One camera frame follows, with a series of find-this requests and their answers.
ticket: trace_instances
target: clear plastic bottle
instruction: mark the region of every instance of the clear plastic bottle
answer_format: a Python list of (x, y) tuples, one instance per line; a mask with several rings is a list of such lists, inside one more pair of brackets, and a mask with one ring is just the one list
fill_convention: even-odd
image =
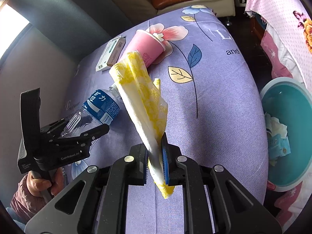
[(68, 122), (60, 138), (80, 136), (81, 133), (101, 124), (110, 125), (119, 113), (120, 102), (121, 97), (115, 84), (108, 90), (96, 90)]

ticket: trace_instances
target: dark wooden floor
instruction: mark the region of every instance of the dark wooden floor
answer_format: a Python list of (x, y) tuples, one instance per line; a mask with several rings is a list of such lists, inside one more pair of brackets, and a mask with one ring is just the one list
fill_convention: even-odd
[(272, 65), (260, 46), (260, 41), (252, 34), (250, 19), (244, 14), (244, 7), (236, 9), (231, 17), (232, 26), (226, 26), (245, 58), (255, 83), (260, 91), (270, 80)]

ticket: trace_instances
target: wall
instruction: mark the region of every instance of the wall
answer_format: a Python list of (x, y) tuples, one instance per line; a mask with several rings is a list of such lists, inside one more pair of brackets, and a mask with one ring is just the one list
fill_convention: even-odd
[(0, 70), (0, 199), (8, 206), (23, 177), (17, 167), (21, 142), (20, 94), (40, 87), (40, 125), (60, 118), (77, 64), (36, 28), (17, 42)]

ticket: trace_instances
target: pink sleeve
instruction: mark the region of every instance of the pink sleeve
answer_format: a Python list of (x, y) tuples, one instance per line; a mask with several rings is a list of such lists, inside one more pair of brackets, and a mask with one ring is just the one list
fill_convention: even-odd
[(18, 183), (18, 190), (14, 194), (10, 206), (15, 213), (26, 222), (46, 205), (41, 197), (33, 196), (27, 188), (27, 175)]

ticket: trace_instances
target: yellow and white wrapper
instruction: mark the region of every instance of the yellow and white wrapper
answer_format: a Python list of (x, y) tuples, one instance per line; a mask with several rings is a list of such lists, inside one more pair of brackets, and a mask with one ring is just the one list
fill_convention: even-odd
[(152, 82), (138, 51), (127, 53), (125, 59), (110, 69), (110, 75), (149, 152), (150, 174), (167, 199), (174, 187), (166, 185), (163, 177), (161, 138), (166, 129), (168, 104), (160, 96), (160, 79)]

